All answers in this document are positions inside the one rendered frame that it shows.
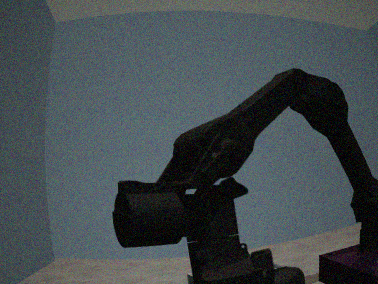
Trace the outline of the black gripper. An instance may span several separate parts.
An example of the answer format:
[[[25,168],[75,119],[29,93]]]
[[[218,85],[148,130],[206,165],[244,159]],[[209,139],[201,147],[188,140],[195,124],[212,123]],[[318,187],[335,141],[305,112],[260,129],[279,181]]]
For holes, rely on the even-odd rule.
[[[200,269],[202,259],[206,264],[206,261],[219,260],[227,257],[227,255],[235,254],[237,244],[241,244],[239,241],[239,235],[187,243],[193,274],[193,283],[201,284]],[[275,269],[274,272],[274,281],[262,284],[305,284],[304,274],[298,267],[284,266]]]

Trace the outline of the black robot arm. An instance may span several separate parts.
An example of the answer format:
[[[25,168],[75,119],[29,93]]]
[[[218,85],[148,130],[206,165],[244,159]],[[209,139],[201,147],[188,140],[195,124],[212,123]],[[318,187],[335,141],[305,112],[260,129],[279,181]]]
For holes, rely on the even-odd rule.
[[[212,240],[238,233],[234,200],[248,189],[233,177],[253,152],[255,140],[287,107],[328,138],[354,189],[351,207],[362,222],[359,249],[378,251],[378,179],[348,124],[348,104],[336,82],[288,69],[228,114],[182,133],[156,183],[118,183],[113,227],[123,248]],[[229,177],[229,178],[227,178]],[[213,185],[219,178],[219,185]],[[197,189],[186,194],[187,189]],[[244,248],[241,246],[244,245]],[[202,259],[201,284],[262,284],[274,281],[270,248]]]

